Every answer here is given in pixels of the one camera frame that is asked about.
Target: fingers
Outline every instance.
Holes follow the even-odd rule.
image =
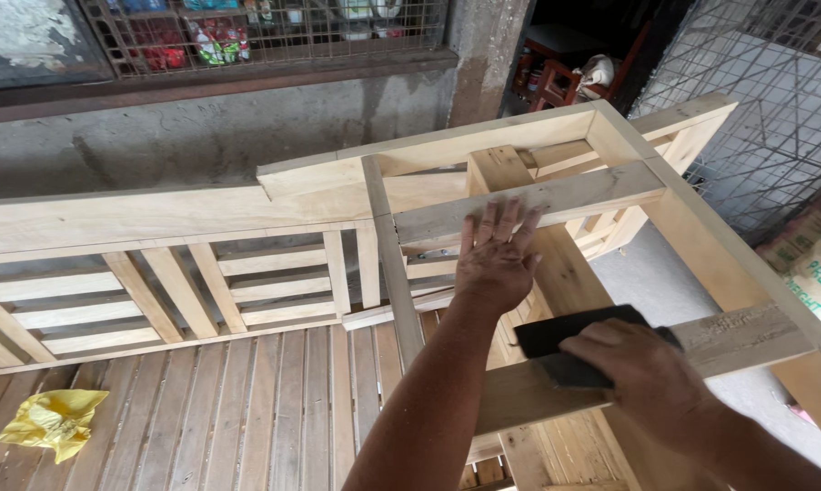
[[[501,214],[499,220],[499,227],[495,229],[495,234],[492,239],[501,242],[507,242],[511,239],[511,233],[514,232],[514,225],[517,223],[517,214],[519,213],[519,196],[514,195],[507,201],[507,206],[504,207],[504,213]]]
[[[601,344],[590,337],[579,335],[560,342],[559,349],[577,356],[602,371],[611,380],[614,379],[614,370],[611,366],[614,349],[607,344]]]
[[[493,199],[486,204],[486,210],[483,212],[483,219],[480,220],[480,228],[477,230],[477,245],[482,246],[489,242],[492,238],[492,232],[495,230],[495,215],[499,211],[499,201]]]
[[[462,222],[462,246],[459,255],[463,256],[474,248],[474,216],[468,215]]]
[[[587,337],[593,341],[600,342],[607,346],[616,346],[623,342],[624,335],[622,329],[615,329],[609,321],[593,322],[579,332],[579,336]]]
[[[540,252],[525,256],[525,259],[522,261],[522,264],[525,266],[525,271],[528,271],[529,274],[534,275],[534,271],[538,269],[538,264],[540,264],[540,260],[543,257],[544,255]]]
[[[519,251],[525,251],[525,248],[532,242],[532,234],[534,234],[534,229],[538,227],[538,222],[543,214],[544,209],[540,206],[536,206],[525,213],[522,226],[514,233],[514,238],[511,239],[511,243],[516,245]]]

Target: sanding block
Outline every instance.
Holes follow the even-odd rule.
[[[619,319],[650,327],[641,313],[630,305],[587,310],[568,316],[560,316],[545,321],[529,322],[514,328],[519,346],[526,357],[538,363],[555,387],[585,387],[591,389],[612,389],[614,383],[597,368],[578,357],[559,350],[559,343],[593,322]],[[667,343],[683,350],[680,341],[668,328],[653,329]]]

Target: yellow rag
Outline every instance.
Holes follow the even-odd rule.
[[[35,394],[25,399],[1,431],[0,443],[52,448],[56,464],[69,459],[89,440],[95,406],[109,393],[64,389]]]

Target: concrete wall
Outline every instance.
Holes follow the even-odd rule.
[[[444,128],[454,71],[0,123],[0,197],[255,182],[256,166]]]

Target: metal grille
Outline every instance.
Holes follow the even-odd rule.
[[[438,47],[448,0],[79,0],[122,79]]]
[[[740,101],[684,178],[751,246],[821,188],[821,0],[700,0],[632,117]]]

